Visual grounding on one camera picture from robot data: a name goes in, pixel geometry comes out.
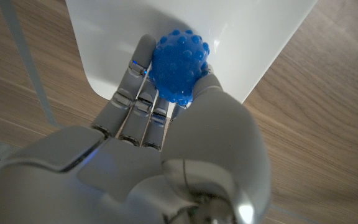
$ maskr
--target robotic hand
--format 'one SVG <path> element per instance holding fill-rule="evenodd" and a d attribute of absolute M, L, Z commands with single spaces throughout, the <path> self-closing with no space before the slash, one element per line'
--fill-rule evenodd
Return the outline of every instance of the robotic hand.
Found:
<path fill-rule="evenodd" d="M 270 163 L 251 115 L 210 69 L 168 124 L 168 102 L 146 75 L 154 48 L 151 36 L 141 38 L 91 128 L 62 129 L 7 159 L 0 223 L 262 220 Z"/>

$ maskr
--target wooden floor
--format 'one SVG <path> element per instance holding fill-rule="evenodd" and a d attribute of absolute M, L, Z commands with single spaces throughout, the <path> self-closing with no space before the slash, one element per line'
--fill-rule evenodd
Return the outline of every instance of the wooden floor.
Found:
<path fill-rule="evenodd" d="M 89 86 L 65 2 L 12 0 L 57 123 L 89 125 Z M 265 223 L 358 223 L 358 1 L 320 0 L 244 105 L 267 142 Z M 0 139 L 25 146 L 48 123 L 0 10 Z"/>

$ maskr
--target blue spiky ball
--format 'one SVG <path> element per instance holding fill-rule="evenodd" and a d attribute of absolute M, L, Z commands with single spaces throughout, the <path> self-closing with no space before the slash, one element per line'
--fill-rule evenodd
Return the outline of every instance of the blue spiky ball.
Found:
<path fill-rule="evenodd" d="M 179 105 L 191 102 L 196 81 L 207 74 L 208 55 L 208 44 L 191 30 L 161 37 L 149 73 L 160 97 Z"/>

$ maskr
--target blue ball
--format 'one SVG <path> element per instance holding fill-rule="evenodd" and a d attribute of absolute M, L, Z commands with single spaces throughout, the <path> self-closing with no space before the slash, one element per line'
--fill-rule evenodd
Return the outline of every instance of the blue ball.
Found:
<path fill-rule="evenodd" d="M 208 73 L 208 55 L 208 44 L 191 30 L 161 37 L 149 73 L 160 97 L 179 105 L 191 102 L 195 83 Z"/>

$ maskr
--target robot finger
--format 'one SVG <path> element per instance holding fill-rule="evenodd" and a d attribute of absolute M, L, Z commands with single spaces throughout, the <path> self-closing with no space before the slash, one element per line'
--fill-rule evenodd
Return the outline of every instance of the robot finger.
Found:
<path fill-rule="evenodd" d="M 115 136 L 131 106 L 146 76 L 155 49 L 155 39 L 151 35 L 140 38 L 128 68 L 121 80 L 117 91 L 92 123 L 92 127 L 102 131 L 107 136 Z"/>
<path fill-rule="evenodd" d="M 161 150 L 165 126 L 167 125 L 168 106 L 169 101 L 157 97 L 142 146 L 152 147 L 158 151 Z"/>

